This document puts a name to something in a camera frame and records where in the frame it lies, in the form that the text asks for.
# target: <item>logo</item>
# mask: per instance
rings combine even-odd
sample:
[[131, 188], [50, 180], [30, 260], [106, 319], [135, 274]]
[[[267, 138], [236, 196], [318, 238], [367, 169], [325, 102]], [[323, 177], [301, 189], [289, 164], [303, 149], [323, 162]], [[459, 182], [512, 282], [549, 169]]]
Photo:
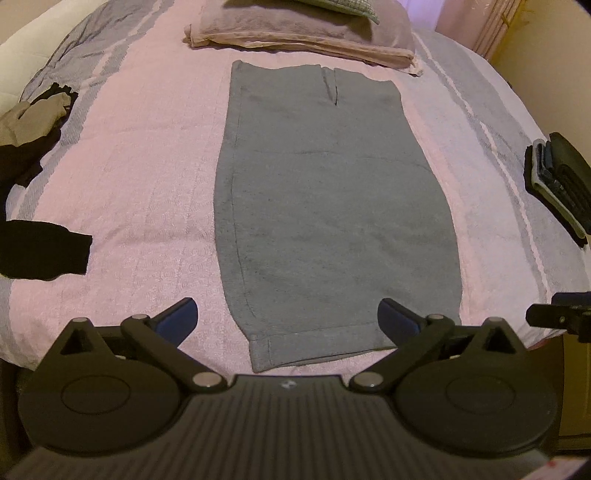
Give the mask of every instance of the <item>logo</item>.
[[282, 386], [282, 388], [285, 388], [286, 390], [291, 390], [292, 388], [297, 387], [297, 383], [293, 380], [285, 380], [281, 382], [280, 385]]

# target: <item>folded clothes stack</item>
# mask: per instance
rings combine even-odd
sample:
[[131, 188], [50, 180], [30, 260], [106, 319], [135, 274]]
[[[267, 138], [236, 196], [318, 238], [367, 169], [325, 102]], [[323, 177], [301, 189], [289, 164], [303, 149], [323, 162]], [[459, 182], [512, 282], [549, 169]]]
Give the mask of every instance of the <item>folded clothes stack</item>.
[[28, 187], [42, 172], [41, 159], [58, 142], [78, 94], [57, 83], [31, 103], [20, 102], [0, 116], [0, 274], [52, 280], [85, 274], [92, 237], [61, 225], [6, 221], [6, 201], [15, 185]]
[[591, 234], [591, 166], [562, 135], [536, 140], [525, 151], [525, 189], [583, 247]]

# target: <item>pillow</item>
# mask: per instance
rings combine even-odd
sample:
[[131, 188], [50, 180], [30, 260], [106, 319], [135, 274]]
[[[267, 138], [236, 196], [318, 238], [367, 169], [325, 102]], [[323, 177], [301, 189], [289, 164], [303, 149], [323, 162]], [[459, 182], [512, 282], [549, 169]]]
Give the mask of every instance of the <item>pillow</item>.
[[305, 4], [314, 5], [327, 10], [341, 12], [349, 15], [367, 17], [376, 25], [379, 25], [378, 17], [368, 0], [296, 0]]
[[381, 19], [375, 25], [297, 1], [206, 0], [185, 27], [194, 48], [210, 44], [306, 50], [363, 60], [419, 76], [408, 14], [395, 0], [372, 0]]
[[0, 115], [20, 101], [68, 33], [106, 1], [61, 0], [0, 45]]

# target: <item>gray stripe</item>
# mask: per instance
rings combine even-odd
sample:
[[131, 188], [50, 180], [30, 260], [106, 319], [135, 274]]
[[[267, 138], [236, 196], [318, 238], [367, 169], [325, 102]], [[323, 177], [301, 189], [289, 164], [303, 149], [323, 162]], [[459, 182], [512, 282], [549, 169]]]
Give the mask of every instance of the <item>gray stripe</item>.
[[421, 44], [416, 42], [417, 53], [437, 73], [441, 78], [441, 82], [449, 86], [452, 99], [464, 111], [470, 126], [483, 145], [488, 160], [497, 169], [505, 182], [507, 194], [511, 199], [515, 218], [519, 224], [523, 249], [538, 284], [540, 299], [545, 298], [545, 288], [542, 285], [541, 274], [531, 250], [518, 198], [514, 195], [504, 173], [501, 171], [480, 122], [489, 128], [498, 148], [499, 159], [518, 187], [519, 198], [525, 205], [525, 212], [531, 224], [535, 246], [540, 253], [551, 293], [577, 290], [581, 289], [582, 286], [589, 286], [589, 279], [583, 265], [582, 250], [576, 246], [566, 230], [552, 214], [537, 199], [525, 191], [523, 178], [525, 149], [528, 145], [531, 145], [531, 142], [520, 124], [507, 111], [497, 91], [482, 76], [467, 52], [458, 48], [452, 40], [438, 33], [422, 29], [418, 29], [417, 33], [431, 51], [433, 58], [453, 78], [456, 89], [473, 110], [473, 115], [471, 115], [466, 110], [465, 104], [452, 91], [446, 77], [439, 71], [434, 62], [428, 59]]
[[[32, 220], [39, 199], [47, 185], [51, 174], [57, 168], [61, 159], [72, 145], [80, 139], [86, 115], [95, 101], [101, 87], [106, 80], [118, 72], [129, 46], [142, 38], [154, 26], [156, 19], [169, 7], [174, 0], [162, 0], [160, 7], [150, 15], [138, 32], [129, 33], [139, 26], [140, 22], [150, 14], [153, 7], [160, 0], [109, 0], [88, 17], [86, 17], [62, 41], [47, 65], [41, 69], [24, 89], [21, 99], [30, 100], [48, 89], [53, 82], [67, 84], [74, 91], [92, 75], [92, 72], [103, 59], [105, 50], [118, 41], [97, 76], [87, 91], [83, 92], [76, 101], [69, 120], [61, 129], [61, 139], [58, 145], [46, 157], [43, 172], [39, 174], [24, 192], [24, 199], [18, 212], [14, 212], [18, 195], [10, 196], [7, 203], [9, 218]], [[30, 360], [20, 351], [18, 342], [14, 338], [9, 321], [9, 296], [12, 280], [0, 277], [0, 339], [2, 342], [2, 356], [9, 358], [17, 365], [35, 368]]]

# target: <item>beige clothing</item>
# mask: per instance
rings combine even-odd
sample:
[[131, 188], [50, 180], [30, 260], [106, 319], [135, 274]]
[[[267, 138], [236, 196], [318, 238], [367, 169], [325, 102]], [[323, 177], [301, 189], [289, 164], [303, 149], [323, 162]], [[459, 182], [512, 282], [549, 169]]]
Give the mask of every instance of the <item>beige clothing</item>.
[[68, 94], [58, 93], [33, 105], [20, 102], [0, 116], [0, 146], [19, 147], [45, 137], [67, 115], [71, 101]]

